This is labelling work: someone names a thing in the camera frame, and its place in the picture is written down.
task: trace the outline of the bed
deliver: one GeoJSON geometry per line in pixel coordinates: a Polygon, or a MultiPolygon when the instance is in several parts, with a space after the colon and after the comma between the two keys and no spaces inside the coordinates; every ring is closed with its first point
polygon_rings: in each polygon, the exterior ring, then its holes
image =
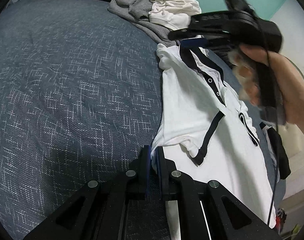
{"type": "MultiPolygon", "coordinates": [[[[100,0],[21,0],[0,15],[0,221],[15,240],[86,181],[125,171],[162,116],[156,43],[100,0]]],[[[236,90],[239,83],[214,53],[236,90]]],[[[247,104],[269,182],[258,110],[247,104]]],[[[276,206],[285,193],[278,183],[276,206]]],[[[131,202],[127,239],[170,239],[158,181],[131,202]]]]}

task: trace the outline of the white polo shirt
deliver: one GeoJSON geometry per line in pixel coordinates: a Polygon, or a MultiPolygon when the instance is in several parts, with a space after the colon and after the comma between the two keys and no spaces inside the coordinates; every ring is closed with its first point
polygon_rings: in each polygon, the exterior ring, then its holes
{"type": "MultiPolygon", "coordinates": [[[[152,143],[153,167],[156,147],[164,146],[177,170],[197,181],[219,181],[267,223],[272,190],[246,105],[205,50],[158,44],[156,53],[164,70],[163,114],[152,143]]],[[[180,239],[177,211],[166,207],[172,239],[180,239]]],[[[271,228],[275,218],[273,208],[271,228]]]]}

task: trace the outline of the metal screw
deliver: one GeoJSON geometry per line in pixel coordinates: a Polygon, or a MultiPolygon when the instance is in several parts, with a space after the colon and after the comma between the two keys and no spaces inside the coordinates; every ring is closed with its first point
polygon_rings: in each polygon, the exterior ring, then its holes
{"type": "Polygon", "coordinates": [[[128,177],[133,177],[135,175],[135,171],[129,170],[125,173],[128,177]]]}
{"type": "Polygon", "coordinates": [[[172,171],[171,174],[173,177],[177,177],[177,178],[181,176],[181,172],[179,172],[179,171],[172,171]]]}
{"type": "Polygon", "coordinates": [[[216,180],[211,180],[209,182],[209,185],[210,185],[210,187],[217,188],[218,186],[220,186],[220,183],[218,181],[216,181],[216,180]]]}
{"type": "Polygon", "coordinates": [[[96,187],[98,185],[98,182],[96,180],[91,180],[88,183],[88,187],[96,187]]]}

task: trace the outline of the triangular cutout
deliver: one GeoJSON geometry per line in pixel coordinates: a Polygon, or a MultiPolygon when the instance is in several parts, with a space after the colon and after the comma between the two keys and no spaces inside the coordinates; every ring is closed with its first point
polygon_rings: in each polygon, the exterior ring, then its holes
{"type": "Polygon", "coordinates": [[[244,214],[228,197],[223,196],[221,199],[235,230],[252,223],[252,220],[246,214],[244,214]]]}
{"type": "Polygon", "coordinates": [[[65,210],[57,219],[56,223],[71,230],[76,223],[78,215],[83,207],[85,197],[80,197],[67,210],[65,210]]]}

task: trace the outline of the black handheld device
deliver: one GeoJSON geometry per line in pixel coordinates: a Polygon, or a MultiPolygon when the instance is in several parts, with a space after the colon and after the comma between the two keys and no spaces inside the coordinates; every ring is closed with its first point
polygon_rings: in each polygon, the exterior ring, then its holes
{"type": "Polygon", "coordinates": [[[266,51],[279,52],[282,35],[277,25],[259,18],[246,0],[224,0],[228,11],[202,13],[191,16],[186,29],[171,31],[170,40],[181,40],[203,35],[206,47],[230,44],[255,73],[259,86],[260,116],[266,122],[285,124],[282,94],[272,69],[247,57],[239,48],[240,43],[257,45],[266,51]]]}

